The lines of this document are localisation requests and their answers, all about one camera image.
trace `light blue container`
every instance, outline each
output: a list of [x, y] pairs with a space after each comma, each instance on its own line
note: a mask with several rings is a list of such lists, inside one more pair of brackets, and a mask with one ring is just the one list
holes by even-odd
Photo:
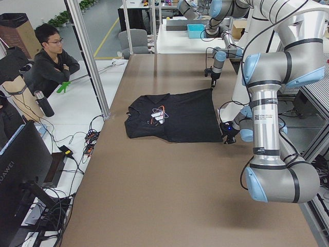
[[205, 37], [205, 33], [203, 32], [205, 27], [203, 24], [188, 24], [187, 32], [189, 33], [190, 39], [200, 39]]

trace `office chair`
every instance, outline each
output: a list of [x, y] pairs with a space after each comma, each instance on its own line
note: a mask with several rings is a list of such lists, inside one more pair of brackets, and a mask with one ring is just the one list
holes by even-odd
[[[144, 29], [131, 29], [132, 46], [135, 54], [148, 54], [148, 34]], [[119, 41], [124, 59], [129, 59], [129, 43], [127, 31], [119, 33]]]

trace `black screen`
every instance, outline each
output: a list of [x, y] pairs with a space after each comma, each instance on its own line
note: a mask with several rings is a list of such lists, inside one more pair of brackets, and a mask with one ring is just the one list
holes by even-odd
[[10, 245], [35, 196], [24, 183], [42, 185], [52, 156], [33, 122], [28, 122], [0, 155], [0, 246]]

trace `brown table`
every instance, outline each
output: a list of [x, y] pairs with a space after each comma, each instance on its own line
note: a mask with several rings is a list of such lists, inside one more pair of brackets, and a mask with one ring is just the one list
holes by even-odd
[[[140, 95], [210, 86], [205, 55], [133, 55], [79, 188], [62, 247], [317, 246], [296, 204], [261, 203], [240, 187], [252, 145], [129, 139], [124, 121]], [[227, 61], [213, 102], [230, 100]]]

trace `black adapter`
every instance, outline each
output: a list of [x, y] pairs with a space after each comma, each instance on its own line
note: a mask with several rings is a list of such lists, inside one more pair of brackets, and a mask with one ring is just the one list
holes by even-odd
[[61, 147], [59, 147], [59, 149], [65, 153], [65, 155], [69, 158], [73, 158], [73, 152], [72, 150], [70, 150], [67, 146], [63, 145]]

